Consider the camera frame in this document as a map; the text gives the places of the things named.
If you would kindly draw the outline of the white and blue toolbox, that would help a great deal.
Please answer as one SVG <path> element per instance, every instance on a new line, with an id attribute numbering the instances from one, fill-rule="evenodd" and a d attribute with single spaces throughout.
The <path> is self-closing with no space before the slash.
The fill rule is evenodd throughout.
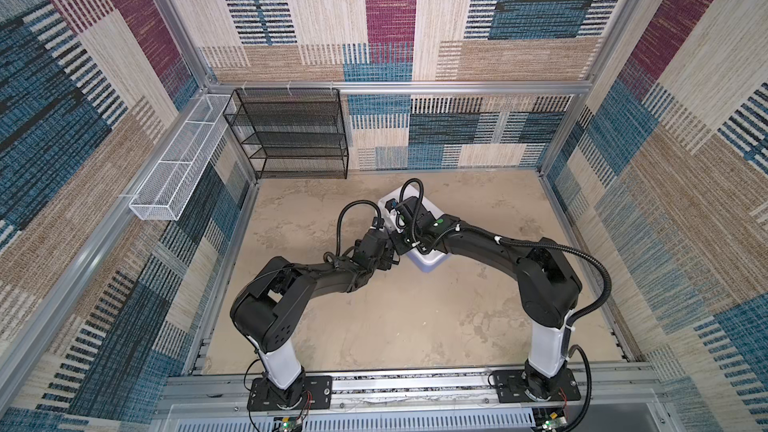
<path id="1" fill-rule="evenodd" d="M 384 209 L 384 200 L 387 198 L 390 198 L 392 196 L 395 196 L 397 200 L 399 201 L 399 194 L 400 189 L 396 189 L 388 193 L 387 195 L 381 197 L 377 204 L 381 209 L 382 216 L 385 220 L 385 209 Z M 389 235 L 391 237 L 391 230 L 389 230 L 386 226 L 385 229 L 389 232 Z M 446 253 L 440 252 L 439 250 L 433 249 L 429 253 L 422 253 L 419 250 L 411 250 L 407 255 L 401 256 L 401 257 L 407 257 L 410 259 L 422 272 L 431 272 L 434 270 L 438 265 L 440 265 L 442 262 L 444 262 L 448 255 Z"/>

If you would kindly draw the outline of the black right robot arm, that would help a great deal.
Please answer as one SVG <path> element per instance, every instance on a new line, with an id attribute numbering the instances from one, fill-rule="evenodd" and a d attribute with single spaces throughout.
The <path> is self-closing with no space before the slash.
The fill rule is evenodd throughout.
<path id="1" fill-rule="evenodd" d="M 517 282 L 522 308 L 532 322 L 532 341 L 525 362 L 526 393 L 534 401 L 554 396 L 565 380 L 570 337 L 575 323 L 601 308 L 612 292 L 607 268 L 582 250 L 548 238 L 513 239 L 442 213 L 424 198 L 424 184 L 407 180 L 396 195 L 380 200 L 392 223 L 401 252 L 470 258 Z M 591 264 L 602 278 L 597 298 L 578 308 L 583 285 L 565 258 L 569 254 Z"/>

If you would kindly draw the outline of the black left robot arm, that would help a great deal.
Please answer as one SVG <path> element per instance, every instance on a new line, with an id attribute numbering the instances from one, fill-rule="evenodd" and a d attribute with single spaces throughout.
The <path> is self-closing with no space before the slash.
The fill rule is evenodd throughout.
<path id="1" fill-rule="evenodd" d="M 374 210 L 371 227 L 363 238 L 341 250 L 345 214 L 365 205 Z M 356 200 L 340 212 L 336 225 L 336 251 L 327 252 L 319 264 L 299 264 L 276 256 L 236 296 L 230 319 L 254 347 L 264 368 L 264 378 L 252 389 L 257 396 L 272 393 L 281 407 L 295 407 L 309 396 L 305 370 L 299 363 L 291 336 L 309 303 L 316 297 L 351 293 L 365 286 L 378 270 L 396 264 L 395 248 L 380 207 L 370 200 Z"/>

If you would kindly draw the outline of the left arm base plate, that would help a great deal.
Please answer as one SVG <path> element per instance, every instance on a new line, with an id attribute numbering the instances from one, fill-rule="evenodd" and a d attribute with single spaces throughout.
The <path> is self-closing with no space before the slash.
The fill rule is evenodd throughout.
<path id="1" fill-rule="evenodd" d="M 333 377 L 330 375 L 300 375 L 287 389 L 280 389 L 268 378 L 255 379 L 249 393 L 247 410 L 327 410 L 331 407 L 332 392 Z"/>

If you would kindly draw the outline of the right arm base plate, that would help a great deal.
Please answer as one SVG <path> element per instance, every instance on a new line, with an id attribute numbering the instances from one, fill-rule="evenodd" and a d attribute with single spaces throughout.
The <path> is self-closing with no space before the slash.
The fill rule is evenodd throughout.
<path id="1" fill-rule="evenodd" d="M 568 368 L 550 378 L 533 369 L 499 369 L 490 373 L 488 381 L 502 404 L 558 402 L 563 399 L 578 402 L 582 399 L 574 375 Z"/>

